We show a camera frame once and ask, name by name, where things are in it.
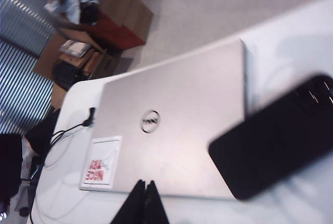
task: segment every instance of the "white cable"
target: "white cable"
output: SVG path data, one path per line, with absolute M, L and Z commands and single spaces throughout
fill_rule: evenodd
M 57 220 L 65 217 L 65 216 L 69 215 L 71 212 L 73 212 L 83 202 L 83 200 L 89 195 L 89 193 L 90 193 L 90 191 L 88 191 L 69 211 L 67 211 L 66 213 L 64 213 L 64 214 L 62 214 L 62 215 L 60 215 L 58 217 L 52 217 L 52 216 L 50 216 L 48 214 L 45 214 L 45 213 L 43 213 L 43 212 L 40 211 L 40 208 L 39 208 L 39 205 L 38 205 L 38 200 L 37 200 L 37 193 L 36 193 L 36 195 L 35 195 L 35 203 L 36 203 L 36 208 L 37 208 L 38 214 L 40 213 L 41 215 L 47 217 L 50 220 L 57 221 Z
M 82 127 L 81 129 L 78 129 L 78 130 L 76 130 L 76 131 L 74 131 L 74 132 L 71 132 L 71 133 L 68 133 L 68 134 L 65 134 L 63 137 L 61 137 L 60 138 L 60 140 L 59 141 L 62 141 L 62 140 L 64 140 L 64 139 L 66 139 L 66 138 L 68 138 L 68 137 L 70 137 L 70 136 L 72 136 L 72 135 L 74 135 L 74 134 L 76 134 L 77 132 L 79 132 L 79 131 L 82 131 L 83 129 L 85 129 L 85 127 Z M 70 139 L 69 141 L 68 141 L 68 143 L 67 143 L 67 146 L 66 146 L 66 148 L 65 148 L 65 150 L 63 151 L 63 153 L 53 162 L 53 163 L 51 163 L 51 164 L 44 164 L 44 168 L 50 168 L 50 167 L 52 167 L 53 165 L 55 165 L 62 157 L 63 157 L 63 155 L 66 153 L 66 151 L 67 151 L 67 149 L 68 149 L 68 147 L 69 147 L 69 145 L 71 144 L 71 141 L 73 140 L 73 138 L 72 139 Z

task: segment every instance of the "paper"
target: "paper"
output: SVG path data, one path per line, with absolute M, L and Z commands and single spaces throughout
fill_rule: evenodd
M 83 183 L 112 187 L 120 151 L 121 137 L 95 138 L 87 157 Z
M 68 40 L 59 48 L 60 52 L 64 52 L 65 54 L 75 56 L 81 58 L 83 55 L 87 53 L 87 51 L 91 48 L 91 45 L 77 42 L 73 40 Z

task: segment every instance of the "brown cardboard box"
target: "brown cardboard box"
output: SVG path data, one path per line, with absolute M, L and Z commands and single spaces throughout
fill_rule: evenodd
M 94 39 L 106 49 L 125 50 L 145 44 L 152 20 L 152 13 L 140 0 L 99 1 L 99 20 L 94 26 L 76 25 L 67 19 L 57 17 L 58 26 L 76 30 L 76 35 L 85 34 L 90 38 L 90 41 L 82 42 L 89 43 Z M 66 32 L 64 34 L 68 38 L 74 39 Z
M 93 56 L 82 69 L 86 76 L 89 76 L 96 69 L 101 59 L 102 55 L 98 52 L 94 52 Z
M 61 108 L 66 93 L 67 92 L 64 89 L 62 89 L 56 83 L 53 83 L 53 89 L 51 94 L 51 105 L 55 108 L 55 110 Z
M 96 50 L 103 51 L 104 49 L 101 48 L 95 41 L 90 38 L 89 34 L 82 31 L 76 31 L 67 28 L 60 28 L 59 31 L 67 37 L 67 39 L 72 39 L 74 41 L 83 42 L 87 44 L 91 44 Z
M 75 36 L 76 31 L 69 31 L 69 33 L 72 34 L 72 36 Z M 62 44 L 64 44 L 67 41 L 66 38 L 61 36 L 59 33 L 55 33 L 48 44 L 45 46 L 42 54 L 40 55 L 40 58 L 38 59 L 35 67 L 33 68 L 33 72 L 44 76 L 50 80 L 53 80 L 52 71 L 53 66 L 55 63 L 57 63 L 60 59 L 60 55 L 62 54 L 59 52 L 59 48 Z M 98 59 L 93 62 L 93 64 L 90 65 L 90 67 L 87 67 L 88 71 L 90 72 L 90 75 L 88 77 L 88 80 L 93 80 L 96 78 L 102 78 L 111 76 L 117 67 L 117 60 L 116 58 L 108 55 L 105 51 L 104 52 L 94 52 L 92 49 L 88 52 L 91 52 L 89 54 L 89 57 L 92 58 L 92 55 L 96 55 Z M 61 108 L 63 99 L 66 95 L 66 91 L 62 89 L 60 86 L 58 86 L 56 83 L 53 85 L 53 91 L 51 96 L 51 104 L 54 108 L 59 109 Z
M 77 68 L 82 68 L 88 62 L 88 60 L 92 57 L 93 54 L 94 54 L 94 49 L 88 50 L 88 52 L 82 58 L 62 53 L 59 56 L 59 59 L 65 61 Z

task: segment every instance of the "black smartphone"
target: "black smartphone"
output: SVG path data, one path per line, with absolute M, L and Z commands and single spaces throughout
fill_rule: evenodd
M 317 75 L 209 146 L 235 198 L 246 200 L 333 149 L 333 80 Z

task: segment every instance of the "laptop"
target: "laptop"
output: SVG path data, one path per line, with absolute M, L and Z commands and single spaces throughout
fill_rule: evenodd
M 141 179 L 153 180 L 161 195 L 233 198 L 208 146 L 243 119 L 241 40 L 212 44 L 107 83 L 92 139 L 120 137 L 121 145 L 104 190 L 130 192 Z

